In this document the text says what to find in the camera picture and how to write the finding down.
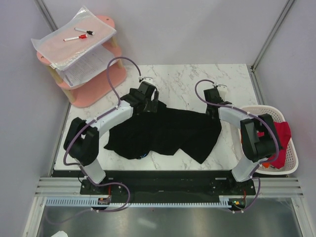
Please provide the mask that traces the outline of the black t shirt blue logo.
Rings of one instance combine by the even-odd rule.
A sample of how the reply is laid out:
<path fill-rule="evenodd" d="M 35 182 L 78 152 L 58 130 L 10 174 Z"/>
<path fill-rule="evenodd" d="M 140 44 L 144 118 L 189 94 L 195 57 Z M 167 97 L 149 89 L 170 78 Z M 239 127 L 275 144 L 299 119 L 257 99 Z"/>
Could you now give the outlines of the black t shirt blue logo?
<path fill-rule="evenodd" d="M 220 121 L 208 114 L 172 109 L 159 102 L 157 112 L 140 113 L 110 129 L 104 148 L 126 159 L 141 159 L 149 152 L 173 156 L 182 150 L 202 164 L 221 130 Z"/>

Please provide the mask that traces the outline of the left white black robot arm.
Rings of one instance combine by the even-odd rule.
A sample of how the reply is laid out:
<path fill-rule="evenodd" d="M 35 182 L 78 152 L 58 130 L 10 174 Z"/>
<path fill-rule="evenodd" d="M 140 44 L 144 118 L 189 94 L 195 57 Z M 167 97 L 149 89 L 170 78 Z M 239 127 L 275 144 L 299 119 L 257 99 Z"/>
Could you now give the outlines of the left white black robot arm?
<path fill-rule="evenodd" d="M 92 181 L 91 188 L 97 194 L 108 190 L 108 181 L 97 156 L 99 140 L 113 127 L 143 112 L 155 113 L 158 109 L 157 88 L 143 81 L 138 88 L 131 88 L 129 93 L 118 100 L 118 105 L 106 110 L 102 115 L 84 120 L 75 118 L 68 130 L 63 148 L 65 158 L 70 155 Z"/>

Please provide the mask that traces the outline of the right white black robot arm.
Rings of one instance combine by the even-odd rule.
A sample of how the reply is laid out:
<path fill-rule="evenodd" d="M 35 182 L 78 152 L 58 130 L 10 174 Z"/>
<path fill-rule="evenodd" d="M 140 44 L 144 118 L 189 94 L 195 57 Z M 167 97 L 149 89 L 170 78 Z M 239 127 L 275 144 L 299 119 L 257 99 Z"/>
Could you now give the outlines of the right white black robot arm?
<path fill-rule="evenodd" d="M 278 157 L 282 145 L 279 141 L 273 118 L 269 114 L 253 115 L 234 107 L 220 96 L 214 87 L 204 92 L 207 113 L 214 119 L 228 122 L 240 131 L 242 157 L 232 169 L 232 179 L 226 182 L 227 191 L 238 194 L 244 188 L 244 181 L 268 158 Z"/>

